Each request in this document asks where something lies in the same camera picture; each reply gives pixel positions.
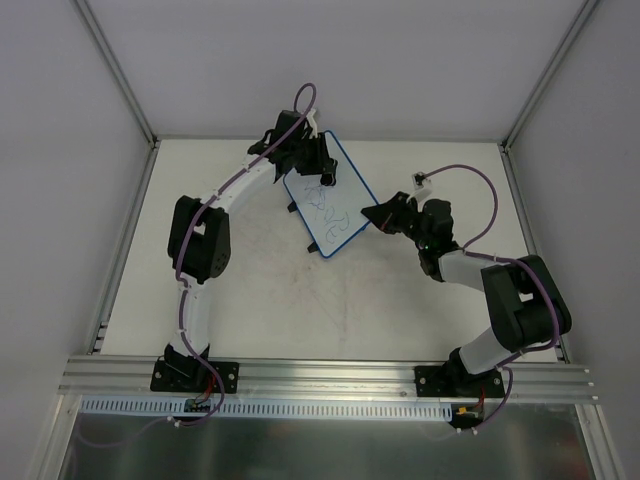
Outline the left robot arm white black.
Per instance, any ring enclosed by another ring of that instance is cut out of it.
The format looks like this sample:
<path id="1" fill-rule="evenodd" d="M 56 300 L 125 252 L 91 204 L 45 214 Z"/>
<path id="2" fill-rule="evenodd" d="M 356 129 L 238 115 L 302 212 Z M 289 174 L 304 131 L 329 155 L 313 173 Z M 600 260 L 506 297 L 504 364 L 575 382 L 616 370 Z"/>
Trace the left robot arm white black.
<path id="1" fill-rule="evenodd" d="M 197 390 L 208 381 L 208 287 L 231 259 L 231 214 L 292 170 L 318 176 L 323 186 L 336 183 L 337 161 L 329 156 L 315 113 L 313 107 L 282 111 L 275 127 L 248 149 L 240 170 L 210 197 L 183 196 L 175 204 L 167 250 L 180 299 L 177 331 L 165 347 L 164 361 L 185 389 Z"/>

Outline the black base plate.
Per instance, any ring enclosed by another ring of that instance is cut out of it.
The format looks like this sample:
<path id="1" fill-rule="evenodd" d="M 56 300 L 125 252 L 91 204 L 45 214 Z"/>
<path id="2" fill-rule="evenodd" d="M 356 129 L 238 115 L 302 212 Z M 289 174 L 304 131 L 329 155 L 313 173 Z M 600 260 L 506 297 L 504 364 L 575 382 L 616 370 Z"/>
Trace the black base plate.
<path id="1" fill-rule="evenodd" d="M 506 389 L 496 370 L 479 375 L 447 376 L 441 366 L 418 365 L 414 368 L 416 395 L 424 398 L 503 398 Z"/>
<path id="2" fill-rule="evenodd" d="M 195 358 L 168 362 L 158 359 L 153 368 L 150 390 L 162 393 L 235 394 L 238 388 L 239 364 L 237 362 L 209 361 L 209 368 Z"/>

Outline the black whiteboard eraser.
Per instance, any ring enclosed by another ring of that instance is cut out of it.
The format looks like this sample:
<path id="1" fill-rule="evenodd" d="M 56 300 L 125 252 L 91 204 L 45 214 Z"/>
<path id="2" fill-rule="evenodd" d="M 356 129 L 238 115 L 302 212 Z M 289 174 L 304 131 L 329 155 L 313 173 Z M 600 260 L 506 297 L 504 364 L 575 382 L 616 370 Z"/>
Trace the black whiteboard eraser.
<path id="1" fill-rule="evenodd" d="M 336 185 L 336 176 L 332 173 L 323 174 L 320 178 L 320 183 L 326 187 L 333 187 Z"/>

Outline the aluminium frame post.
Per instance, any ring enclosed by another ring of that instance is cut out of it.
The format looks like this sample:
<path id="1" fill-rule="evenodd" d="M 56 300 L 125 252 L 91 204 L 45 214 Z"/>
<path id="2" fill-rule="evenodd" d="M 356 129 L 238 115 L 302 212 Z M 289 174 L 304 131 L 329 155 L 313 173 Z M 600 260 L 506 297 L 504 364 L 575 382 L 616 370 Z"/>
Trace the aluminium frame post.
<path id="1" fill-rule="evenodd" d="M 157 142 L 157 135 L 132 89 L 91 3 L 86 0 L 72 0 L 71 4 L 75 8 L 92 43 L 96 47 L 102 62 L 114 81 L 142 137 L 149 146 L 154 147 Z"/>
<path id="2" fill-rule="evenodd" d="M 592 20 L 600 5 L 600 0 L 585 0 L 581 2 L 576 14 L 572 18 L 569 26 L 562 35 L 551 57 L 536 80 L 533 89 L 519 110 L 519 113 L 508 133 L 502 140 L 501 147 L 505 151 L 511 149 L 515 144 L 517 138 L 524 130 L 538 105 L 542 101 L 556 74 L 567 60 L 573 46 Z"/>

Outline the blue framed whiteboard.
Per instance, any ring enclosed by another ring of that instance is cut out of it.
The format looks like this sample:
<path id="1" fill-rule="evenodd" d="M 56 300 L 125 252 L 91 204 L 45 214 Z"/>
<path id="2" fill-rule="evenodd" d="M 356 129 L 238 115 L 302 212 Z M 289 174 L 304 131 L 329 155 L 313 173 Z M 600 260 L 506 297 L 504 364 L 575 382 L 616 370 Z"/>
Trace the blue framed whiteboard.
<path id="1" fill-rule="evenodd" d="M 361 209 L 378 201 L 335 134 L 330 130 L 325 134 L 337 161 L 336 185 L 323 186 L 319 176 L 301 176 L 294 170 L 284 176 L 283 183 L 317 236 L 317 254 L 329 259 L 366 229 L 370 222 Z"/>

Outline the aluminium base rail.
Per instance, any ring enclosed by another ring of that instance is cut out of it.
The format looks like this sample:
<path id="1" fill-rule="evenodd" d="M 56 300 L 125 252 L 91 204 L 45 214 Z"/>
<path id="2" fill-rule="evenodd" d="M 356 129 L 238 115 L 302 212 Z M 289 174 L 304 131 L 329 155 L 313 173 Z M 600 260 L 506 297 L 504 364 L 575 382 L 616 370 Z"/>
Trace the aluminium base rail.
<path id="1" fill-rule="evenodd" d="M 156 359 L 73 356 L 59 394 L 150 394 Z M 239 364 L 234 398 L 391 402 L 416 395 L 415 362 L 232 359 Z M 566 363 L 513 363 L 500 371 L 510 399 L 521 403 L 597 404 L 601 394 L 590 370 Z"/>

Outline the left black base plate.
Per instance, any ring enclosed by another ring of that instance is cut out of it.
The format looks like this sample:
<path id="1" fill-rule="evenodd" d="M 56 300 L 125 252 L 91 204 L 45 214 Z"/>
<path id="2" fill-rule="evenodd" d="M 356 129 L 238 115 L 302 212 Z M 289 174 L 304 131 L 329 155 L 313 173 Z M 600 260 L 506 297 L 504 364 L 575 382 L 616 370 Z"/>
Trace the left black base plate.
<path id="1" fill-rule="evenodd" d="M 209 368 L 195 358 L 168 362 L 158 359 L 153 368 L 150 390 L 162 393 L 235 394 L 238 388 L 239 364 L 237 362 L 209 361 Z"/>

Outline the right aluminium frame post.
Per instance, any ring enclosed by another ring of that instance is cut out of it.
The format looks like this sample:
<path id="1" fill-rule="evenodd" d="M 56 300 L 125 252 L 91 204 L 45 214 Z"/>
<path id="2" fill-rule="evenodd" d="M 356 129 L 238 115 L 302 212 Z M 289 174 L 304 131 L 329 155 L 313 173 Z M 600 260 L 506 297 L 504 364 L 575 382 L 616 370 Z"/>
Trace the right aluminium frame post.
<path id="1" fill-rule="evenodd" d="M 501 147 L 505 151 L 511 149 L 515 144 L 517 138 L 524 130 L 538 105 L 542 101 L 556 74 L 567 60 L 573 46 L 592 20 L 600 5 L 600 0 L 585 0 L 581 2 L 576 14 L 572 18 L 569 26 L 562 35 L 551 57 L 536 80 L 533 89 L 519 110 L 519 113 L 508 133 L 502 140 Z"/>

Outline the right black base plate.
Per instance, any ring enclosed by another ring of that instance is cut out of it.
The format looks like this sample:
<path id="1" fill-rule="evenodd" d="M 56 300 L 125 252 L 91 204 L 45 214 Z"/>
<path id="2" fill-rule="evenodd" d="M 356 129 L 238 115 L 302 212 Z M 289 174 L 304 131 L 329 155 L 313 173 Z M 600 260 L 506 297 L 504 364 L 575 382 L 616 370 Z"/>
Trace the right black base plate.
<path id="1" fill-rule="evenodd" d="M 506 389 L 496 370 L 479 375 L 447 376 L 441 366 L 418 365 L 414 368 L 416 395 L 424 398 L 503 398 Z"/>

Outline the left aluminium frame post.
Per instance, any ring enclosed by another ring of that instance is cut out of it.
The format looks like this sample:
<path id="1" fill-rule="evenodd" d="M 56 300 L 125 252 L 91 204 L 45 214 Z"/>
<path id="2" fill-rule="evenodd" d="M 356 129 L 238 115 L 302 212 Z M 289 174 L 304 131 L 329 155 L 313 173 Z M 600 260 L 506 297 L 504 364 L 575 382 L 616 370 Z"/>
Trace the left aluminium frame post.
<path id="1" fill-rule="evenodd" d="M 102 62 L 114 81 L 142 137 L 149 146 L 154 147 L 157 142 L 157 135 L 132 89 L 91 3 L 86 0 L 72 0 L 71 4 L 75 8 L 92 43 L 96 47 Z"/>

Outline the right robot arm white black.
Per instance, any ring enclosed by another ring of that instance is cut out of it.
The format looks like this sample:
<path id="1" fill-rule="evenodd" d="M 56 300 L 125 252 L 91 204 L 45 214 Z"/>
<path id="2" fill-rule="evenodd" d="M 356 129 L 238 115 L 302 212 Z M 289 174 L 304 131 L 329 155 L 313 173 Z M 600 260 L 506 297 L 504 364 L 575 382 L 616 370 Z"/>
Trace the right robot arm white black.
<path id="1" fill-rule="evenodd" d="M 557 344 L 572 318 L 544 260 L 492 257 L 463 249 L 454 239 L 451 205 L 430 199 L 418 204 L 404 192 L 362 209 L 384 234 L 414 242 L 426 276 L 483 294 L 490 325 L 473 341 L 454 349 L 434 372 L 416 377 L 420 396 L 476 396 L 482 383 L 522 354 Z"/>

